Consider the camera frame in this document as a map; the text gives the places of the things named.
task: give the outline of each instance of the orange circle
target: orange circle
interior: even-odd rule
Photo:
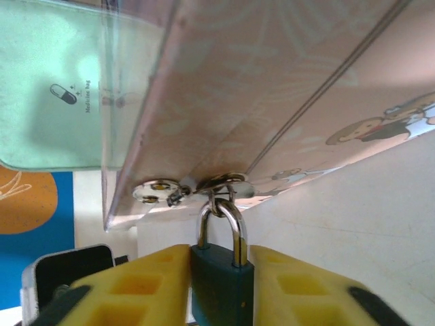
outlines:
[[[0,234],[18,234],[43,225],[57,208],[50,173],[27,173],[0,166]]]

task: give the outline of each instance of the screw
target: screw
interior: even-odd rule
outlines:
[[[66,284],[62,284],[59,285],[55,290],[54,290],[54,294],[53,297],[54,299],[60,297],[62,294],[64,294],[65,292],[67,292],[69,290],[69,286]]]
[[[144,204],[156,204],[158,202],[158,197],[155,196],[144,196],[141,199]]]
[[[183,185],[176,192],[168,196],[167,204],[169,207],[178,206],[191,194],[192,190],[190,189],[190,187],[187,185]]]
[[[151,189],[153,190],[169,190],[171,188],[171,185],[168,185],[167,183],[156,183],[155,185],[151,185]]]

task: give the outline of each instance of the cartoon character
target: cartoon character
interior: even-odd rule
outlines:
[[[338,145],[351,140],[362,142],[388,139],[407,134],[407,139],[434,129],[435,92],[415,98],[403,105],[387,109],[384,117],[371,117],[347,126],[327,141],[327,145]]]
[[[431,131],[435,128],[435,92],[387,109],[384,114],[386,121],[405,126],[408,139]]]
[[[303,171],[301,168],[293,168],[275,173],[272,177],[266,177],[257,181],[252,181],[252,184],[259,191],[256,197],[269,197],[280,194],[284,190],[298,185],[304,178],[310,175],[325,175],[339,168],[329,168],[325,170]]]

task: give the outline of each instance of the cartoon illustration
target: cartoon illustration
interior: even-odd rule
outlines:
[[[63,88],[61,85],[52,84],[50,86],[50,92],[57,98],[60,98],[67,104],[73,105],[77,103],[77,97],[69,92],[66,88]]]
[[[13,195],[18,195],[32,188],[32,185],[18,185],[21,180],[21,174],[21,172],[18,172],[11,181],[0,186],[0,200],[6,199]]]
[[[376,141],[399,134],[407,134],[407,139],[411,139],[433,129],[435,92],[389,108],[384,111],[383,117],[371,117],[351,124],[333,134],[326,144],[338,145],[351,140]]]
[[[325,170],[303,170],[301,168],[293,168],[275,173],[271,177],[252,181],[256,190],[259,191],[256,197],[269,197],[280,194],[284,190],[298,185],[300,181],[310,175],[325,175],[339,168],[329,168]]]

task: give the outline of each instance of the padlock body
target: padlock body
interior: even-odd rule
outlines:
[[[190,249],[192,314],[200,326],[252,326],[254,265],[234,267],[233,252],[216,244]]]

